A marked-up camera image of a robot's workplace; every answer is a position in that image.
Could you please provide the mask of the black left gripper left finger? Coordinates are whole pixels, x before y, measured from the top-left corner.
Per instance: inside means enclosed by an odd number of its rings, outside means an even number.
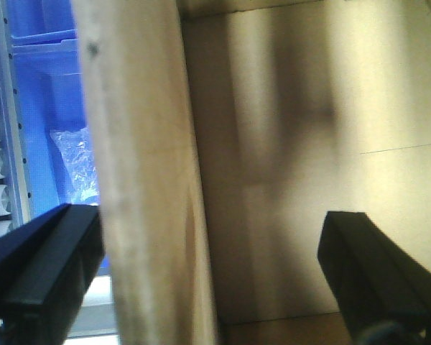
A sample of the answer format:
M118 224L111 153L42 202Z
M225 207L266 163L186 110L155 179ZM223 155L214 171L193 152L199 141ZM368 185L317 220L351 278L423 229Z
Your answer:
M102 261L97 206L62 204L0 229L0 344L63 344Z

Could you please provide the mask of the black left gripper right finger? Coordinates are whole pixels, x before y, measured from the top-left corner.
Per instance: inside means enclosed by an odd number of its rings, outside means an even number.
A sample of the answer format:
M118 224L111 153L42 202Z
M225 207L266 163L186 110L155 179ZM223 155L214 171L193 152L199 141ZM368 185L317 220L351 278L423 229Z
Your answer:
M431 344L431 272L365 213L326 214L318 262L353 344Z

